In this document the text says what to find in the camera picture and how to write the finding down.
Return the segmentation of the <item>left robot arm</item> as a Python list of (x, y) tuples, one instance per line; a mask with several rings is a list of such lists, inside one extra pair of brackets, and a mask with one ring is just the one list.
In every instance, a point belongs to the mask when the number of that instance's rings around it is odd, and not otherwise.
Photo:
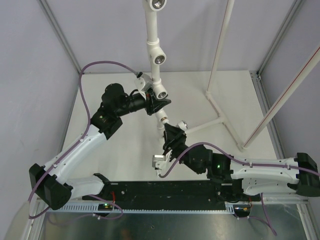
[(112, 137), (123, 124), (122, 116), (139, 110), (145, 110), (151, 116), (171, 103), (167, 98), (157, 99), (151, 89), (145, 96), (137, 92), (128, 95), (119, 83), (108, 85), (101, 100), (85, 132), (73, 145), (45, 165), (35, 163), (29, 169), (32, 188), (52, 210), (58, 210), (69, 200), (83, 196), (95, 195), (101, 200), (107, 199), (111, 187), (102, 174), (70, 179), (71, 173), (88, 154)]

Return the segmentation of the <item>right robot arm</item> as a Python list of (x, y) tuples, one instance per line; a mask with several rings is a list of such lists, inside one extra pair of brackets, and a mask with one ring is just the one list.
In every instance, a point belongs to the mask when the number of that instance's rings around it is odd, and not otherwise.
[(196, 174), (220, 185), (230, 184), (232, 197), (238, 201), (265, 193), (295, 193), (319, 197), (320, 174), (316, 162), (298, 152), (285, 159), (249, 159), (230, 155), (219, 147), (198, 142), (186, 145), (187, 135), (177, 126), (164, 125), (164, 153), (174, 164), (184, 164)]

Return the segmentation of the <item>aluminium table frame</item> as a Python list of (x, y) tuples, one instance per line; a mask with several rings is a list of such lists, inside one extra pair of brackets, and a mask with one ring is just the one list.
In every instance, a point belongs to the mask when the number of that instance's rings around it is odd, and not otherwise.
[(310, 201), (292, 193), (225, 203), (225, 210), (123, 210), (84, 196), (33, 220), (31, 240), (317, 240)]

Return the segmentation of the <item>white PVC pipe frame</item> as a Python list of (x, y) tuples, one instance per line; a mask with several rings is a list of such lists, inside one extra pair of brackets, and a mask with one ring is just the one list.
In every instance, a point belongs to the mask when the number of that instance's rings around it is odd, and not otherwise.
[(145, 0), (165, 71), (255, 70), (280, 51), (305, 0)]

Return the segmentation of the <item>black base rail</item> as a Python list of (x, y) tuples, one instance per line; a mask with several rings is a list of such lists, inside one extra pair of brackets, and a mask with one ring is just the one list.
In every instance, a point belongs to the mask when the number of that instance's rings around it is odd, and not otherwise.
[(215, 211), (225, 203), (260, 202), (260, 194), (243, 193), (240, 182), (218, 184), (210, 180), (113, 181), (97, 194), (128, 211)]

